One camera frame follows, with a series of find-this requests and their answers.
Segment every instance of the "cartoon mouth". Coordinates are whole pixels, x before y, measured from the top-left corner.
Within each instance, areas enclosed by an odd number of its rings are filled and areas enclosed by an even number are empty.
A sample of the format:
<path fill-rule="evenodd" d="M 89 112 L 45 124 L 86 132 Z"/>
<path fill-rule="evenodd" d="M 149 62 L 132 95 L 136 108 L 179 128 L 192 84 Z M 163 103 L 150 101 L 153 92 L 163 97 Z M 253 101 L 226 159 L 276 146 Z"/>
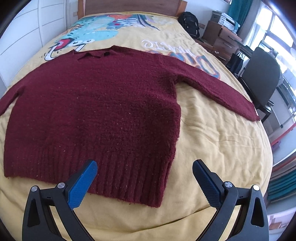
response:
<path fill-rule="evenodd" d="M 55 48 L 55 51 L 58 51 L 64 47 L 66 47 L 69 43 L 73 42 L 74 39 L 72 38 L 68 38 L 68 39 L 61 39 L 58 44 L 57 47 Z"/>

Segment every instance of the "teal curtain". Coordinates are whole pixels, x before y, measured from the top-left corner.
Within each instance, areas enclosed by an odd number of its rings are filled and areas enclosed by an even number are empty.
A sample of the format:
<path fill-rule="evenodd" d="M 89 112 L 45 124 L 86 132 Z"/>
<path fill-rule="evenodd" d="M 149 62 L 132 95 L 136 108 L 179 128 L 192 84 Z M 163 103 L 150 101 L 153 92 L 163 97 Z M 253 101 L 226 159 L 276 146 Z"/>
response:
<path fill-rule="evenodd" d="M 242 26 L 250 11 L 253 0 L 232 0 L 228 15 Z"/>

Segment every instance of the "blue gripper pad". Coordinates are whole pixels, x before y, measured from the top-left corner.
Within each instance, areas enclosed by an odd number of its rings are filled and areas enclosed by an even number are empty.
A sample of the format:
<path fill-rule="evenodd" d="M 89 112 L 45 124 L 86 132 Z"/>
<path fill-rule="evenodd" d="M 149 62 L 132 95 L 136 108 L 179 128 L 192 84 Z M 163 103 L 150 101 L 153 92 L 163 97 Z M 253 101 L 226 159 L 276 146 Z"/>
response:
<path fill-rule="evenodd" d="M 198 161 L 193 163 L 192 172 L 210 206 L 215 207 L 216 209 L 220 208 L 221 192 Z"/>
<path fill-rule="evenodd" d="M 98 166 L 95 161 L 91 161 L 90 164 L 85 168 L 84 172 L 77 179 L 76 183 L 70 189 L 68 193 L 68 204 L 73 210 L 79 207 L 87 190 L 93 182 L 98 171 Z"/>

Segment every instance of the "cartoon eye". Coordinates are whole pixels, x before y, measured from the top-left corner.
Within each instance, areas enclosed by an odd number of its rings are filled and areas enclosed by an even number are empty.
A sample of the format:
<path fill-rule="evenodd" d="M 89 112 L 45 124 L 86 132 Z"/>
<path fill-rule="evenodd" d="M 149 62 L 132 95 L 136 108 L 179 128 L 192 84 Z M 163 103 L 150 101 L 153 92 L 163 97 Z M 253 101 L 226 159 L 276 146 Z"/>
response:
<path fill-rule="evenodd" d="M 94 41 L 95 41 L 94 39 L 89 39 L 89 40 L 84 41 L 83 43 L 84 43 L 84 44 L 89 44 L 89 43 L 92 43 L 92 42 L 94 42 Z"/>
<path fill-rule="evenodd" d="M 73 41 L 72 43 L 69 43 L 69 46 L 77 46 L 82 44 L 82 40 L 78 40 L 78 41 Z"/>

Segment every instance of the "wooden dresser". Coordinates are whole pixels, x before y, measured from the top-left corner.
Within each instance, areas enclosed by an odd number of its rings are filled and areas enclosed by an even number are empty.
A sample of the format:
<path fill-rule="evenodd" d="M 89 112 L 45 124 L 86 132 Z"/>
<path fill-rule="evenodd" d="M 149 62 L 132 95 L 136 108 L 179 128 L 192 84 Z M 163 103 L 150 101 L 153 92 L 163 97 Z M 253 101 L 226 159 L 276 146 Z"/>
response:
<path fill-rule="evenodd" d="M 239 45 L 231 38 L 242 41 L 235 33 L 231 32 L 228 28 L 209 21 L 202 39 L 211 45 L 213 48 L 207 48 L 207 51 L 213 54 L 223 64 L 227 64 L 231 55 L 237 51 Z"/>

